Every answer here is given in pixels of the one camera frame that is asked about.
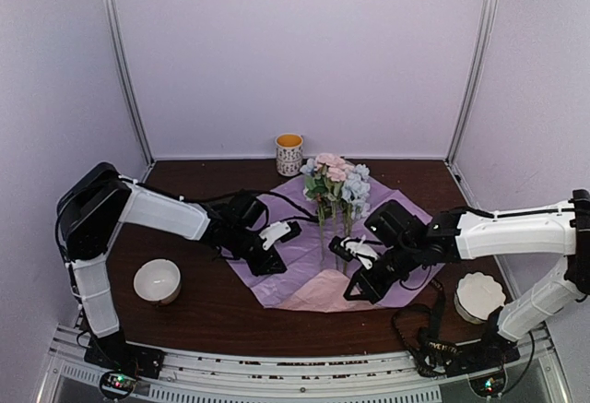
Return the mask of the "pink fake flower stem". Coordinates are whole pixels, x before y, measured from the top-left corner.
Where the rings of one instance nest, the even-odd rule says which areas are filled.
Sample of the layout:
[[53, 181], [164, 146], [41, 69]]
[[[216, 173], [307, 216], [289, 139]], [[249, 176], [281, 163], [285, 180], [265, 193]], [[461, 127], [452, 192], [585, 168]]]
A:
[[[338, 215], [343, 216], [341, 190], [345, 180], [347, 179], [348, 164], [343, 158], [334, 154], [327, 153], [318, 155], [315, 158], [315, 161], [317, 163], [325, 163], [330, 167], [330, 169], [328, 170], [328, 176], [335, 183], [334, 196], [336, 197], [336, 205], [334, 206], [334, 215], [328, 218], [326, 221], [330, 220], [333, 231], [336, 231]], [[328, 241], [326, 240], [326, 237], [325, 241], [327, 261]]]

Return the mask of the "white fake flower stem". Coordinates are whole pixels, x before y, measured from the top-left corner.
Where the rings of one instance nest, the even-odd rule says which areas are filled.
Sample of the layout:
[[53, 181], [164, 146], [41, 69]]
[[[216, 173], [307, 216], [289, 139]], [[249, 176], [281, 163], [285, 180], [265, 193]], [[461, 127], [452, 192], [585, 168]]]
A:
[[313, 158], [307, 159], [301, 167], [301, 173], [304, 175], [303, 194], [316, 207], [320, 234], [321, 268], [327, 267], [325, 223], [328, 218], [334, 215], [334, 206], [336, 205], [335, 183], [328, 176], [329, 169], [327, 164], [317, 163]]

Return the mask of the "purple pink wrapping paper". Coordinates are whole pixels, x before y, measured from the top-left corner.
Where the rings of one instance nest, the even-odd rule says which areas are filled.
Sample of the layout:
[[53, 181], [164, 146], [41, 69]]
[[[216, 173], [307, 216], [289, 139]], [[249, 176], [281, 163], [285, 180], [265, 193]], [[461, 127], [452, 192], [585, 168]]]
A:
[[[370, 184], [372, 186], [369, 197], [371, 212], [382, 203], [393, 199], [424, 223], [430, 222], [431, 216], [401, 191], [390, 189], [372, 178]], [[303, 195], [302, 176], [295, 177], [272, 191], [288, 197], [311, 212], [316, 210], [315, 205], [306, 200]], [[299, 214], [278, 197], [261, 196], [261, 201], [268, 205], [271, 223]], [[404, 289], [396, 282], [384, 298], [375, 305], [366, 301], [347, 301], [343, 297], [344, 291], [349, 284], [349, 279], [361, 264], [353, 260], [348, 263], [346, 274], [343, 273], [344, 261], [328, 249], [335, 230], [332, 220], [327, 220], [324, 225], [323, 241], [318, 225], [309, 222], [299, 223], [302, 229], [301, 235], [275, 246], [287, 267], [285, 273], [257, 277], [242, 260], [227, 260], [234, 273], [265, 308], [332, 313], [366, 311], [378, 307], [405, 307], [425, 287], [424, 282], [430, 281], [443, 269], [443, 265], [426, 269], [418, 267], [407, 281], [403, 281], [403, 285], [411, 290]]]

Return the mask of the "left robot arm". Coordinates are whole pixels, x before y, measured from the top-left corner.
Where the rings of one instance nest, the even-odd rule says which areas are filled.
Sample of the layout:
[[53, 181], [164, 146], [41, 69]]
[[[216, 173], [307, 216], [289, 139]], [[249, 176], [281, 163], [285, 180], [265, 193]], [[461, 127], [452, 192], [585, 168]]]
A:
[[196, 199], [125, 176], [109, 162], [97, 164], [60, 198], [54, 228], [90, 336], [86, 362], [128, 376], [159, 376], [163, 351], [129, 342], [116, 296], [132, 271], [125, 261], [137, 262], [149, 244], [227, 253], [262, 277], [286, 272], [277, 247], [300, 231], [292, 219], [272, 220], [256, 191]]

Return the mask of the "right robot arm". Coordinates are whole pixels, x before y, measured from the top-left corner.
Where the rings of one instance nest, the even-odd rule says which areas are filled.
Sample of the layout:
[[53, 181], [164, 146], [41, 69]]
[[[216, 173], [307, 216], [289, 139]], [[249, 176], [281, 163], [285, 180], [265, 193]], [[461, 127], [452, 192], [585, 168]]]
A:
[[438, 337], [442, 308], [414, 306], [430, 317], [419, 331], [419, 347], [409, 347], [419, 374], [456, 376], [500, 367], [516, 358], [516, 343], [571, 302], [589, 294], [589, 193], [545, 207], [487, 212], [459, 207], [423, 223], [396, 200], [381, 204], [365, 220], [385, 248], [379, 254], [363, 238], [335, 237], [330, 250], [345, 261], [360, 261], [345, 290], [348, 301], [377, 303], [394, 284], [419, 267], [459, 263], [489, 255], [559, 255], [550, 272], [507, 305], [495, 304], [478, 342], [457, 347]]

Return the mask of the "blue fake flower stem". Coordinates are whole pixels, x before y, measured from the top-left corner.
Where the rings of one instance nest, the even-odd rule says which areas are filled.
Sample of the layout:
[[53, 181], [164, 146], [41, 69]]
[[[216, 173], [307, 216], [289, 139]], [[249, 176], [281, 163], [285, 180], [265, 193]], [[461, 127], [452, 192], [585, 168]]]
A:
[[352, 233], [354, 223], [369, 215], [370, 205], [370, 169], [365, 164], [354, 165], [348, 172], [342, 190], [342, 211], [346, 236]]

